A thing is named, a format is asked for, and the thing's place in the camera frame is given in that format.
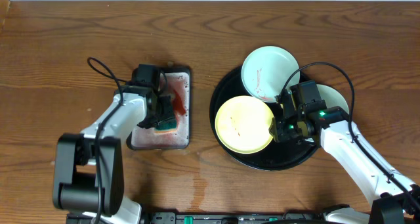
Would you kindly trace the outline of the green yellow sponge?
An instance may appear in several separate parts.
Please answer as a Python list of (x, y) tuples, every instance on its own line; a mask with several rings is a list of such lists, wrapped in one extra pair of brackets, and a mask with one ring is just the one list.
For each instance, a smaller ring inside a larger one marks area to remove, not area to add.
[(156, 133), (169, 133), (177, 129), (177, 119), (167, 119), (157, 123), (154, 131)]

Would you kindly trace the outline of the yellow plate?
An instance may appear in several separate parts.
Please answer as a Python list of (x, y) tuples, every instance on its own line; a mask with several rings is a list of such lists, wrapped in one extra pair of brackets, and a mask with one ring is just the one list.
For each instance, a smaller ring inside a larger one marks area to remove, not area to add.
[(269, 133), (273, 118), (273, 112), (263, 101), (251, 96), (233, 97), (223, 103), (217, 111), (217, 138), (233, 152), (259, 152), (273, 140)]

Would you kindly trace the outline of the green plate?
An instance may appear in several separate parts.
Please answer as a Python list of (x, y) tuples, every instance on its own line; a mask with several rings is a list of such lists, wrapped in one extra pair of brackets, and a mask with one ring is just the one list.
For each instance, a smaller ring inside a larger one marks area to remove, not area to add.
[(348, 104), (340, 92), (327, 85), (317, 84), (317, 88), (321, 99), (325, 101), (327, 108), (339, 106), (347, 114), (349, 113)]
[(299, 69), (295, 57), (283, 48), (264, 46), (252, 51), (241, 67), (245, 90), (264, 102), (276, 102), (289, 76)]

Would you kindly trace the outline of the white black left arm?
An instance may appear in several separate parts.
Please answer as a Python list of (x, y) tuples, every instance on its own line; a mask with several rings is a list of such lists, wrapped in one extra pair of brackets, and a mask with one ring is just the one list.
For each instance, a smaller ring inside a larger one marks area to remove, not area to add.
[(124, 195), (121, 146), (140, 123), (159, 123), (171, 98), (164, 89), (140, 86), (116, 90), (111, 105), (78, 134), (57, 142), (52, 202), (82, 213), (91, 223), (139, 223), (142, 208)]

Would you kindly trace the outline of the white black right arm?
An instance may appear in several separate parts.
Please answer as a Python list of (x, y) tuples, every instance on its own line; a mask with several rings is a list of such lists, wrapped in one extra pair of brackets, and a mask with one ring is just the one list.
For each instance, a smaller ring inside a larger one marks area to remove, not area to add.
[(406, 214), (419, 222), (419, 185), (367, 142), (340, 93), (284, 91), (276, 102), (283, 115), (270, 126), (274, 140), (318, 146), (336, 159), (371, 205), (370, 223), (405, 223)]

